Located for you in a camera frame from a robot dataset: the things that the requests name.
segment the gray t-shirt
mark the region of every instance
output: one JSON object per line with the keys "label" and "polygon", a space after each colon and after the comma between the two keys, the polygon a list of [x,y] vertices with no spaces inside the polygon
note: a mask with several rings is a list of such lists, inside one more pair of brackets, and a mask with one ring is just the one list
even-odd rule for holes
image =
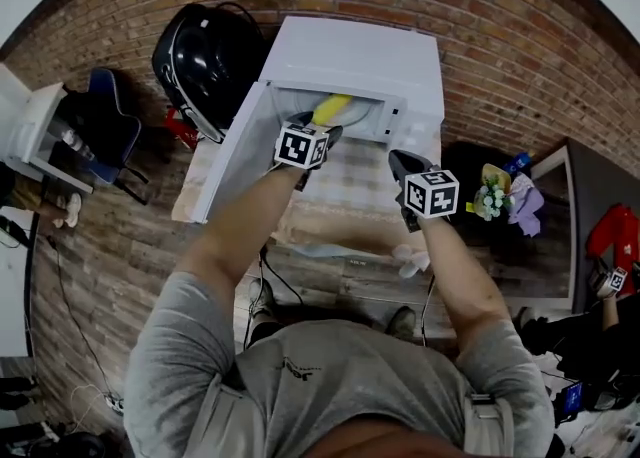
{"label": "gray t-shirt", "polygon": [[232,322],[212,292],[176,273],[131,354],[124,421],[140,458],[182,457],[194,441],[210,452],[192,456],[292,458],[364,414],[462,448],[472,392],[509,402],[515,456],[546,454],[551,402],[510,322],[488,327],[455,365],[337,320],[292,325],[236,356]]}

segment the shoe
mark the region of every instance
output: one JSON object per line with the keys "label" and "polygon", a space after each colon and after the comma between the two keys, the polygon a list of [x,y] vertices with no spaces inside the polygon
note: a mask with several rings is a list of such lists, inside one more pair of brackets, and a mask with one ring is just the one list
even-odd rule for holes
{"label": "shoe", "polygon": [[524,307],[513,319],[513,326],[520,335],[522,344],[532,355],[544,355],[547,352],[546,324],[547,318],[538,317],[531,307]]}
{"label": "shoe", "polygon": [[252,318],[256,317],[259,313],[274,317],[276,301],[273,297],[273,290],[266,280],[262,280],[262,287],[260,286],[259,279],[251,281],[249,285],[249,301],[251,303],[249,307]]}
{"label": "shoe", "polygon": [[67,218],[65,219],[66,224],[72,229],[78,225],[78,215],[80,214],[81,208],[82,198],[80,197],[80,194],[74,193],[71,195],[69,203],[67,204]]}
{"label": "shoe", "polygon": [[400,307],[393,315],[385,334],[396,337],[403,341],[413,340],[413,330],[416,327],[416,313],[406,305]]}
{"label": "shoe", "polygon": [[513,318],[513,326],[520,332],[529,321],[538,319],[538,313],[533,307],[522,307],[518,315]]}

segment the black glove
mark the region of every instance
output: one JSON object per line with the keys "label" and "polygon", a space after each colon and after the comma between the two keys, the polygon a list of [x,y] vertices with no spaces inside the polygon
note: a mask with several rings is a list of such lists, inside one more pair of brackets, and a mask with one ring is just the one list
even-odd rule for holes
{"label": "black glove", "polygon": [[396,197],[396,202],[400,205],[400,213],[402,214],[404,223],[407,229],[409,229],[409,232],[416,232],[420,230],[418,217],[411,209],[404,205],[404,180],[407,175],[421,174],[437,167],[434,167],[433,163],[427,158],[399,149],[394,149],[389,152],[389,167],[391,168],[394,180],[400,185],[400,194]]}
{"label": "black glove", "polygon": [[[305,111],[289,117],[286,121],[292,124],[295,124],[300,128],[299,130],[302,130],[311,123],[312,119],[313,119],[313,112]],[[327,140],[326,151],[324,153],[322,163],[310,168],[309,170],[305,170],[305,173],[302,175],[302,177],[298,181],[298,184],[296,184],[296,190],[298,191],[302,191],[306,186],[307,182],[309,181],[309,176],[311,175],[311,171],[319,170],[320,167],[325,163],[325,161],[327,160],[327,154],[329,150],[335,145],[335,143],[342,136],[342,126],[332,127],[327,131],[324,131],[324,133],[328,135],[328,140]],[[273,170],[279,170],[281,168],[294,168],[294,167],[286,163],[279,163],[273,168]]]}

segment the purple cloth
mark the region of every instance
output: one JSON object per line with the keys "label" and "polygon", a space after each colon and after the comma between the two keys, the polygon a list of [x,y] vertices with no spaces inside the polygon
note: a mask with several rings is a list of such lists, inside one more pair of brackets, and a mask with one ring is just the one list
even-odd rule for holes
{"label": "purple cloth", "polygon": [[535,213],[544,205],[542,193],[535,187],[512,193],[515,198],[513,210],[509,215],[509,223],[520,225],[525,236],[535,236],[540,233],[540,220]]}

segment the flowers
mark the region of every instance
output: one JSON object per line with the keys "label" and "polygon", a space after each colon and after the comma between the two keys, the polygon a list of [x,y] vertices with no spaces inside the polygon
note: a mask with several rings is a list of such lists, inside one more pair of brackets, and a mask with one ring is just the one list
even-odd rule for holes
{"label": "flowers", "polygon": [[497,176],[485,179],[484,182],[476,194],[476,212],[490,222],[500,216],[502,208],[508,210],[515,203],[515,199],[505,194]]}

